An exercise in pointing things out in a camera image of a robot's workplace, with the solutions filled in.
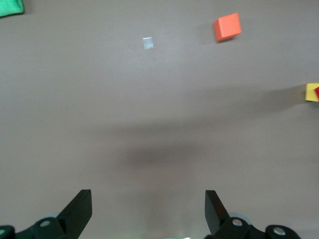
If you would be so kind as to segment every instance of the yellow block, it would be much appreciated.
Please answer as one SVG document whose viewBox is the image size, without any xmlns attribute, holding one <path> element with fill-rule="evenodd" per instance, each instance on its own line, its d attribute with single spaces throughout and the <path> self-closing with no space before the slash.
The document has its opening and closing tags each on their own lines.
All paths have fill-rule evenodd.
<svg viewBox="0 0 319 239">
<path fill-rule="evenodd" d="M 319 83 L 306 84 L 306 101 L 319 102 L 319 98 L 315 92 L 315 89 L 319 87 Z"/>
</svg>

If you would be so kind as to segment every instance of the orange cube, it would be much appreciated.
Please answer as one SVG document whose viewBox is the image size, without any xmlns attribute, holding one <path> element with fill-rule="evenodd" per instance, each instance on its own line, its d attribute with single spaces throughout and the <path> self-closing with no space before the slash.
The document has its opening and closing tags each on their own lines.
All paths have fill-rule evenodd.
<svg viewBox="0 0 319 239">
<path fill-rule="evenodd" d="M 238 13 L 222 16 L 213 24 L 217 41 L 232 38 L 241 33 Z"/>
</svg>

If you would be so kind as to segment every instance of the small white object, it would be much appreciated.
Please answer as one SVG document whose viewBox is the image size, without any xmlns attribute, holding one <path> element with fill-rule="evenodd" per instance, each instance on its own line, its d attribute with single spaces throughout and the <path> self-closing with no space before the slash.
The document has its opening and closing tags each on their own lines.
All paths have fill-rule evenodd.
<svg viewBox="0 0 319 239">
<path fill-rule="evenodd" d="M 146 37 L 143 38 L 143 43 L 144 43 L 144 49 L 149 50 L 154 48 L 154 43 L 153 43 L 153 38 L 152 37 Z"/>
</svg>

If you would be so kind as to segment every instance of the tabletop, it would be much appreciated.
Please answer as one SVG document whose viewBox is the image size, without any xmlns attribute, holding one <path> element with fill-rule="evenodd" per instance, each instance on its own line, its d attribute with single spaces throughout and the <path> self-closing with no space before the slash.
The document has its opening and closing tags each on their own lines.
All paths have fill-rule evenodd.
<svg viewBox="0 0 319 239">
<path fill-rule="evenodd" d="M 319 1 L 23 2 L 0 19 L 0 225 L 91 189 L 80 238 L 203 239 L 216 190 L 262 231 L 318 237 Z"/>
</svg>

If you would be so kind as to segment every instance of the cube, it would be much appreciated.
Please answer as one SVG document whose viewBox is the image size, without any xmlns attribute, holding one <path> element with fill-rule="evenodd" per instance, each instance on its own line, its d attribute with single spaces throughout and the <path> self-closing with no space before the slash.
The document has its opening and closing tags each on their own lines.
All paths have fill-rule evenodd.
<svg viewBox="0 0 319 239">
<path fill-rule="evenodd" d="M 306 84 L 306 101 L 319 102 L 319 83 Z"/>
<path fill-rule="evenodd" d="M 223 41 L 232 38 L 241 33 L 239 14 L 233 13 L 222 16 L 213 24 L 217 41 Z"/>
</svg>

